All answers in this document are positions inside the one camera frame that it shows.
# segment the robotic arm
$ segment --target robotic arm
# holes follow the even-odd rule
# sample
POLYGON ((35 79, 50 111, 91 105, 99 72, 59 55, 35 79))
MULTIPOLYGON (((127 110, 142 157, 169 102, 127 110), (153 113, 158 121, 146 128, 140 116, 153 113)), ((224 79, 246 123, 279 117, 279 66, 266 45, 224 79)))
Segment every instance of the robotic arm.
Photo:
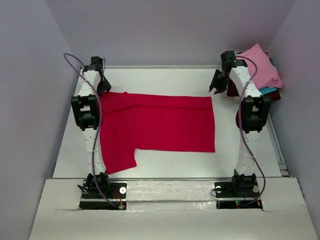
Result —
MULTIPOLYGON (((248 65, 244 60, 236 59, 234 51, 226 51, 221 55, 222 71, 216 70, 209 92, 216 89, 214 94, 223 93, 229 81, 233 81, 238 93, 241 94, 251 78, 248 65)), ((267 123, 270 108, 270 99, 263 96, 253 81, 247 85, 241 103, 241 112, 237 113, 236 124, 243 131, 246 145, 253 154, 256 153, 256 144, 262 128, 267 123)), ((234 168, 231 182, 217 182, 221 191, 216 192, 219 198, 244 197, 257 185, 254 160, 243 140, 240 140, 238 161, 234 168)))
MULTIPOLYGON (((98 94, 111 90, 111 85, 105 78, 103 71, 103 60, 98 56, 91 57, 91 64, 84 66, 82 71, 85 79, 97 90, 98 94)), ((78 187, 82 192, 98 192, 93 177, 92 166, 93 146, 95 138, 97 138, 94 153, 94 171, 99 188, 103 192, 108 192, 110 190, 110 181, 102 158, 100 136, 97 136, 97 129, 101 117, 99 105, 96 95, 87 82, 84 82, 76 96, 71 98, 71 106, 75 123, 82 130, 88 159, 88 176, 85 185, 78 187)))

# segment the white table surface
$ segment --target white table surface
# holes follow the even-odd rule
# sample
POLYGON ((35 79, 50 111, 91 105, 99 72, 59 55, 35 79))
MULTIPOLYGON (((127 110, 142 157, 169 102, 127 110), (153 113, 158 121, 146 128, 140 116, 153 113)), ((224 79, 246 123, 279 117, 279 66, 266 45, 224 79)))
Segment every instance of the white table surface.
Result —
MULTIPOLYGON (((238 99, 226 93, 208 93, 215 69, 210 68, 107 68, 105 76, 112 92, 166 96, 212 96, 215 119, 215 153, 135 151, 137 167, 110 174, 113 179, 134 178, 230 178, 238 160, 239 129, 235 118, 238 99)), ((78 80, 75 92, 83 83, 78 80)), ((263 128, 256 149, 257 160, 267 177, 281 177, 279 156, 271 128, 263 128)), ((85 141, 70 110, 54 178, 86 178, 88 160, 85 141)))
POLYGON ((30 240, 317 240, 295 178, 267 178, 263 211, 216 209, 213 181, 128 181, 128 210, 81 210, 81 183, 45 182, 30 240))

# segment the stack of clothes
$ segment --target stack of clothes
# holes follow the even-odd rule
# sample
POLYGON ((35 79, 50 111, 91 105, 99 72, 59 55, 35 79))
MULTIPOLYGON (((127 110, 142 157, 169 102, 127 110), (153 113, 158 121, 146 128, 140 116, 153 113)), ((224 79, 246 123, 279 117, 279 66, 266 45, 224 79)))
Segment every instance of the stack of clothes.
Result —
MULTIPOLYGON (((272 102, 281 99, 279 89, 283 87, 282 80, 280 79, 277 69, 274 67, 274 62, 268 55, 256 44, 249 50, 237 54, 251 59, 258 67, 257 74, 253 78, 256 88, 265 96, 268 96, 272 102)), ((255 73, 255 66, 248 60, 248 71, 250 76, 255 73)), ((230 81, 227 87, 227 96, 238 97, 236 85, 230 81)))

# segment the red cloth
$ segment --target red cloth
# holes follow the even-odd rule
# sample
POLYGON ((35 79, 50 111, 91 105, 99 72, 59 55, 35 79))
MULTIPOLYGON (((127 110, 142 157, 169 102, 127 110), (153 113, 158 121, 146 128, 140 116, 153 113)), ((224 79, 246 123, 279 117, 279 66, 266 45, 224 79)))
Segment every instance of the red cloth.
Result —
POLYGON ((100 101, 100 143, 108 174, 137 166, 135 149, 215 152, 211 97, 103 92, 100 101))

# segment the gray wall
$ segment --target gray wall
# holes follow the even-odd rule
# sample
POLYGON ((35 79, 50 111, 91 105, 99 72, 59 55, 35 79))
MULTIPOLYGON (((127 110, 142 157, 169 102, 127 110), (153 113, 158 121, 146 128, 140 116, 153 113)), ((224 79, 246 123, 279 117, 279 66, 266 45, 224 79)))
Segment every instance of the gray wall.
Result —
POLYGON ((1 1, 0 32, 0 239, 27 240, 76 82, 43 0, 1 1))
POLYGON ((72 52, 108 65, 212 65, 267 49, 295 0, 46 0, 72 52))
POLYGON ((320 1, 297 0, 269 48, 282 74, 271 109, 289 172, 298 177, 320 237, 320 1))

